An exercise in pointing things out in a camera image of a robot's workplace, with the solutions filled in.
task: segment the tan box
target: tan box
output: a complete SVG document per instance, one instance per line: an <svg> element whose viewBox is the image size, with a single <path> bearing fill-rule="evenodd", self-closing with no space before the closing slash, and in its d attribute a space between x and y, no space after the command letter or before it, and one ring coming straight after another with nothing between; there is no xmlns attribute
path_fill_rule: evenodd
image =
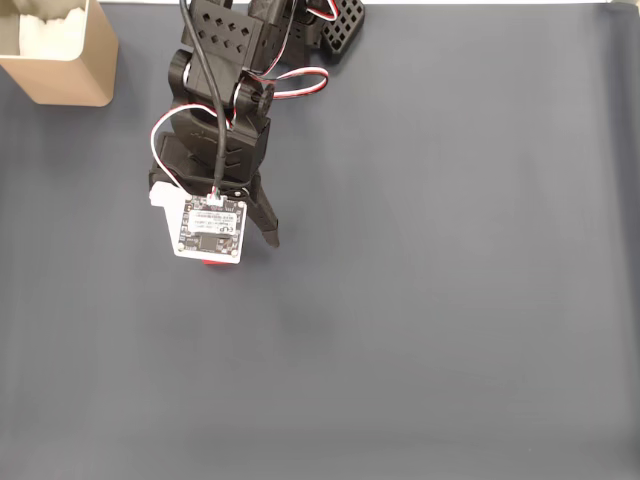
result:
<svg viewBox="0 0 640 480"><path fill-rule="evenodd" d="M46 1L69 4L73 0ZM73 60L37 59L19 56L21 12L14 0L0 0L0 65L34 102L102 107L113 99L118 38L97 0L86 0L84 8L80 55ZM39 16L47 19L46 13Z"/></svg>

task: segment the red and white wire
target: red and white wire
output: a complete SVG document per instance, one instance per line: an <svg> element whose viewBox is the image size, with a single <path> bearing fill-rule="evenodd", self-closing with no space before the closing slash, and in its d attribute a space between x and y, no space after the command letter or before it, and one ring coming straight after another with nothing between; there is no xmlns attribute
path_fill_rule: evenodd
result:
<svg viewBox="0 0 640 480"><path fill-rule="evenodd" d="M324 68L321 67L302 67L297 68L295 70L291 70L290 72L283 73L278 76L276 80L286 80L287 78L301 77L303 75L320 75L322 76L322 80L312 85L311 87L300 88L298 90L289 90L285 92L276 92L273 95L273 98L276 100L280 100L283 98L296 98L296 97L304 97L305 95L311 95L313 93L319 92L329 83L329 72L327 72Z"/></svg>
<svg viewBox="0 0 640 480"><path fill-rule="evenodd" d="M293 3L291 4L291 16L289 17L289 25L287 26L287 31L284 33L284 40L282 41L282 47L280 47L280 51L278 52L278 55L276 55L276 58L273 60L273 62L271 62L271 65L269 66L269 68L267 68L267 70L264 73L261 73L259 75L260 77L266 77L267 75L269 75L269 73L271 73L271 70L273 70L274 67L278 64L278 62L280 61L280 58L282 57L282 54L284 53L284 49L287 46L287 40L289 38L289 32L291 31L291 25L293 25L293 17L296 11L297 2L298 0L293 0Z"/></svg>
<svg viewBox="0 0 640 480"><path fill-rule="evenodd" d="M158 134L158 129L162 126L164 122L166 122L168 119L173 117L176 113L183 112L185 110L204 110L209 115L212 115L214 117L218 116L215 110L212 110L209 107L206 107L204 105L200 105L197 103L189 103L186 105L180 105L179 107L176 107L176 108L172 108L167 113L165 113L162 117L160 117L160 120L158 120L156 124L153 126L153 128L151 129L150 143L151 143L151 153L153 153L153 158L156 161L156 163L160 166L160 168L164 171L164 173L167 174L167 176L171 179L171 181L176 184L178 188L180 188L187 195L191 196L191 194L185 190L185 188L180 184L180 182L178 182L178 179L173 175L173 173L169 171L166 165L162 163L162 161L160 160L160 157L158 156L158 151L156 150L156 135ZM231 128L229 120L227 120L227 128Z"/></svg>
<svg viewBox="0 0 640 480"><path fill-rule="evenodd" d="M329 2L329 7L331 8L331 15L325 12L321 12L320 10L316 10L315 8L307 7L307 12L314 14L316 17L320 17L323 20L327 20L328 22L335 22L338 19L338 15L340 12L338 11L338 6L334 0L327 0Z"/></svg>

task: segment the black plastic part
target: black plastic part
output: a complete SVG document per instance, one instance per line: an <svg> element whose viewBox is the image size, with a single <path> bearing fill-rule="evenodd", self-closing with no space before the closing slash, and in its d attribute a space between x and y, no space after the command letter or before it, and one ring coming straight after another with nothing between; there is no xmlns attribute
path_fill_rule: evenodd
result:
<svg viewBox="0 0 640 480"><path fill-rule="evenodd" d="M306 11L307 6L323 10L326 0L252 0L249 15L230 10L232 0L192 0L190 13L196 33L212 71L227 118L234 118L227 131L223 194L247 202L249 218L262 231L267 243L280 245L278 218L262 189L258 171L264 160L270 120L266 116L273 99L273 85L255 78L266 71L278 55L289 25L286 49L281 61L291 67L308 65L311 50L322 49L331 62L339 61L364 23L364 6L359 0L338 0L340 16L326 22ZM186 30L182 42L193 47ZM185 84L185 71L190 71ZM202 64L192 54L179 50L169 69L173 107L188 103L210 104L210 90ZM214 184L218 126L209 114L185 110L171 117L175 134L161 134L156 141L161 162L180 184L194 195L207 195ZM149 188L171 179L154 163Z"/></svg>
<svg viewBox="0 0 640 480"><path fill-rule="evenodd" d="M213 170L198 162L172 133L162 133L156 140L156 149L162 163L176 176L180 184L192 195L205 196L213 186ZM154 163L149 171L149 188L156 182L170 183L167 174ZM249 218L258 226L266 242L277 248L278 217L262 188L260 173L256 172L246 183L223 180L222 193L247 203Z"/></svg>
<svg viewBox="0 0 640 480"><path fill-rule="evenodd" d="M179 50L173 57L169 86L174 96L173 106L198 101L183 86L182 72L191 54ZM235 182L249 182L264 160L271 122L258 108L265 94L264 87L253 79L245 79L236 104L234 128L227 131L225 178ZM185 110L171 117L176 136L184 147L203 165L213 169L218 146L218 126L215 119L199 110Z"/></svg>
<svg viewBox="0 0 640 480"><path fill-rule="evenodd" d="M364 24L364 5L360 0L338 0L340 15L335 22L325 22L322 51L331 63L339 62Z"/></svg>
<svg viewBox="0 0 640 480"><path fill-rule="evenodd" d="M191 2L190 12L205 52L239 65L251 63L264 25L261 20L207 0ZM182 43L193 47L186 29Z"/></svg>

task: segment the wire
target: wire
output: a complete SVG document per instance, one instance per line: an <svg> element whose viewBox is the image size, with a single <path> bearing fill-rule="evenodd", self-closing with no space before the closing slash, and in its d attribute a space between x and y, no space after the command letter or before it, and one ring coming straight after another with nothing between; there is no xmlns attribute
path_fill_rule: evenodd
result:
<svg viewBox="0 0 640 480"><path fill-rule="evenodd" d="M289 26L287 26L287 31L284 33L284 40L282 41L282 47L280 48L278 55L276 56L275 60L271 63L267 71L260 75L261 77L266 77L267 75L269 75L271 70L273 70L273 68L278 64L278 62L280 61L280 57L282 57L282 54L284 53L284 49L287 46L287 40L289 39L289 32L291 31L291 25L293 25L293 17L296 12L297 2L298 0L293 0L293 3L291 4L291 16L289 17Z"/></svg>
<svg viewBox="0 0 640 480"><path fill-rule="evenodd" d="M328 1L329 1L329 6L331 7L331 13L332 13L331 16L319 10L315 10L313 8L307 8L307 10L324 20L333 22L338 18L338 15L339 15L338 7L335 3L335 0L328 0ZM276 56L274 61L271 63L269 68L264 73L259 75L251 74L251 72L249 73L254 78L256 78L257 80L263 83L273 83L273 84L275 84L278 80L284 80L284 79L293 78L293 77L300 77L303 75L322 75L324 78L319 83L311 87L301 88L298 90L290 90L285 92L276 92L273 96L273 98L276 100L284 99L284 98L297 98L297 97L303 97L306 95L311 95L313 93L319 92L320 90L322 90L324 87L327 86L327 83L329 83L329 72L327 72L324 68L320 68L320 67L303 67L303 68L291 70L274 79L265 78L278 64L278 62L280 61L280 58L282 57L282 54L284 53L285 48L287 47L287 39L289 38L289 32L291 31L291 26L293 25L293 17L295 15L296 2L297 0L293 0L293 3L291 5L291 17L289 17L289 25L287 26L287 31L285 32L284 40L282 42L282 47L280 48L278 55ZM233 115L234 120L235 120L235 115L236 115L236 112L235 112L235 99L234 99L234 115Z"/></svg>
<svg viewBox="0 0 640 480"><path fill-rule="evenodd" d="M189 36L191 37L191 41L193 42L196 55L198 56L198 59L202 64L202 70L204 71L207 85L209 86L209 90L211 91L211 100L213 106L216 111L224 112L224 105L222 104L222 99L220 98L220 92L218 91L216 80L213 77L211 65L209 65L207 56L202 49L200 38L198 37L196 29L193 26L193 20L191 19L191 14L189 13L189 7L187 7L187 0L180 0L180 12L182 13L182 19L184 20L184 24L187 27L187 31L189 32ZM218 152L216 155L215 169L213 172L213 188L215 189L217 195L219 195L220 192L220 184L222 183L222 178L224 177L224 167L227 161L227 126L225 120L226 118L224 117L224 115L218 117Z"/></svg>
<svg viewBox="0 0 640 480"><path fill-rule="evenodd" d="M320 82L311 87L300 88L298 90L289 90L285 92L276 92L273 95L273 98L276 100L281 100L283 98L304 97L305 95L311 95L313 93L319 92L327 86L327 83L329 83L329 72L320 67L297 68L295 70L291 70L290 72L283 73L276 80L285 80L287 78L301 77L303 75L321 75L323 78Z"/></svg>
<svg viewBox="0 0 640 480"><path fill-rule="evenodd" d="M218 117L215 110L212 110L205 105L200 105L197 103L188 103L186 105L180 105L179 107L172 108L167 113L165 113L162 117L160 117L160 120L158 120L156 124L153 126L153 128L151 129L150 142L151 142L151 153L153 153L153 158L156 161L156 163L160 165L160 168L164 171L164 173L167 174L167 176L171 179L171 181L175 183L178 188L180 188L180 190L182 190L184 193L189 195L189 197L191 197L191 194L187 192L187 190L182 186L182 184L173 175L173 173L171 173L169 169L166 167L166 165L162 163L162 161L160 160L160 157L158 156L158 151L156 150L156 135L158 134L158 129L160 128L160 126L164 122L166 122L168 119L173 117L176 113L183 112L184 110L204 110L209 115ZM231 125L229 124L229 120L225 118L224 122L225 122L224 124L226 124L225 125L226 128L231 128ZM219 187L216 187L215 185L214 185L214 189L216 193L220 191Z"/></svg>
<svg viewBox="0 0 640 480"><path fill-rule="evenodd" d="M334 0L328 0L328 2L329 7L331 8L331 15L309 7L307 7L307 12L312 13L323 20L327 20L328 22L335 22L338 19L338 15L340 15L340 12L338 12L338 6Z"/></svg>

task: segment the dark gray surface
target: dark gray surface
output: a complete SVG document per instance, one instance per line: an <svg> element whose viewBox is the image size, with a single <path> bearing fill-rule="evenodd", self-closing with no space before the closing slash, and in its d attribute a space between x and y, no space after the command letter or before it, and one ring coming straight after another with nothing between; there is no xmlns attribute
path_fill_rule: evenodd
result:
<svg viewBox="0 0 640 480"><path fill-rule="evenodd" d="M370 7L237 268L147 199L177 8L106 10L109 107L0 78L2 480L640 476L635 9Z"/></svg>

